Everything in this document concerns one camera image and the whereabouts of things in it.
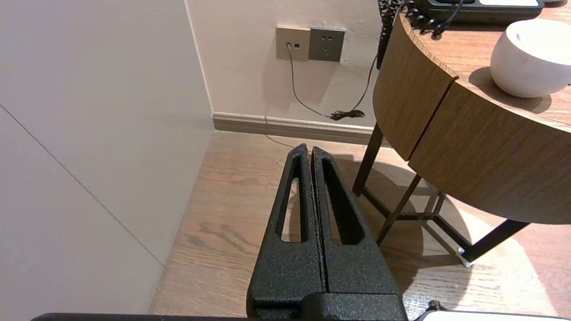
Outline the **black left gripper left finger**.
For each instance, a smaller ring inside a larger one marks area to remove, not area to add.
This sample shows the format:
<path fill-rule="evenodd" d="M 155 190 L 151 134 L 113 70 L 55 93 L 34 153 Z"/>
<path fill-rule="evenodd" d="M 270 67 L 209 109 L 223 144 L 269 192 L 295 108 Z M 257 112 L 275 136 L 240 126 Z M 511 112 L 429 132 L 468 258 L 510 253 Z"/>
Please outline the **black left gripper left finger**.
<path fill-rule="evenodd" d="M 281 236 L 292 182 L 298 180 L 300 242 Z M 306 144 L 287 155 L 259 254 L 247 290 L 247 316 L 254 319 L 300 318 L 302 301 L 324 290 L 323 256 Z"/>

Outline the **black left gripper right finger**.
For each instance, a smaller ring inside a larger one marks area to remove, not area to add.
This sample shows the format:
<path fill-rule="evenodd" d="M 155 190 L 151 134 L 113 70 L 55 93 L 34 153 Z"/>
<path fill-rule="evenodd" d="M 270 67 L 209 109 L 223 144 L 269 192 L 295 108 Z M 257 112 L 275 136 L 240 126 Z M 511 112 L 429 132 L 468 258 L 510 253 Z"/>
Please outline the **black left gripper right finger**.
<path fill-rule="evenodd" d="M 398 285 L 334 157 L 313 148 L 311 173 L 326 291 L 398 295 Z"/>

